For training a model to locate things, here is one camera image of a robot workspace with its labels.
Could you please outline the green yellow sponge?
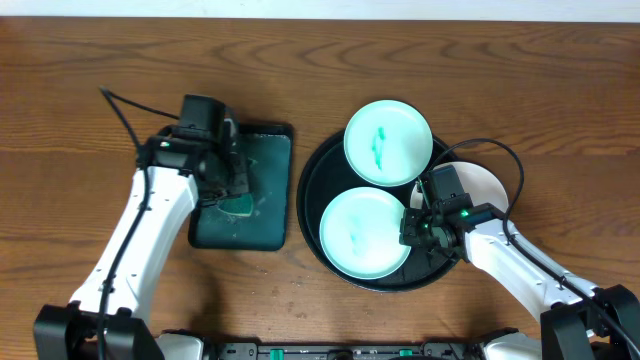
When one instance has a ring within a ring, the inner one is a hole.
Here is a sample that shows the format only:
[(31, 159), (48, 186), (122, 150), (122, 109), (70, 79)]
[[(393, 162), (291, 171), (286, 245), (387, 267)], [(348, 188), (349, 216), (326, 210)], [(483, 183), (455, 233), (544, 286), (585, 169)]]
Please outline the green yellow sponge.
[(254, 209), (254, 200), (251, 193), (244, 193), (237, 197), (221, 200), (217, 207), (229, 216), (250, 217)]

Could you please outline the white plate with green smear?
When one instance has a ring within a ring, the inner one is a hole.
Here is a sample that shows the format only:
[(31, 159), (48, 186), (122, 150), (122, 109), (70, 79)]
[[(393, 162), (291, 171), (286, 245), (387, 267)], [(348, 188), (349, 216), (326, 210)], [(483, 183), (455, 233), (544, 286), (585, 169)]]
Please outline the white plate with green smear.
[(509, 206), (507, 192), (501, 181), (488, 169), (465, 161), (447, 162), (436, 169), (451, 165), (455, 168), (460, 183), (469, 193), (474, 206), (490, 203), (505, 212)]

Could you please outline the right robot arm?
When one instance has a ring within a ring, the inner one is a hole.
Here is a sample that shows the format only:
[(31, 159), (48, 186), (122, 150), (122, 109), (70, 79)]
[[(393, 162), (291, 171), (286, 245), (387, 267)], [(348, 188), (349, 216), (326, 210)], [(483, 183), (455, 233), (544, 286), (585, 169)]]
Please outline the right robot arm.
[(539, 323), (540, 339), (515, 329), (487, 334), (443, 353), (463, 359), (636, 359), (639, 300), (565, 269), (529, 242), (490, 202), (468, 194), (405, 209), (400, 242), (462, 259), (494, 278)]

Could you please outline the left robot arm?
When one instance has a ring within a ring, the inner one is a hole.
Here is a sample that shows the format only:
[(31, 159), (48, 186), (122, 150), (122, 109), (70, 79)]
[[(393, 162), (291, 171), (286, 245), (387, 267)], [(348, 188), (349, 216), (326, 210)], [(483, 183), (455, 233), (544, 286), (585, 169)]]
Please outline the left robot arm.
[(139, 147), (124, 212), (101, 258), (66, 306), (34, 323), (41, 359), (210, 359), (215, 348), (185, 331), (148, 328), (162, 269), (185, 220), (201, 204), (245, 194), (238, 140), (155, 135)]

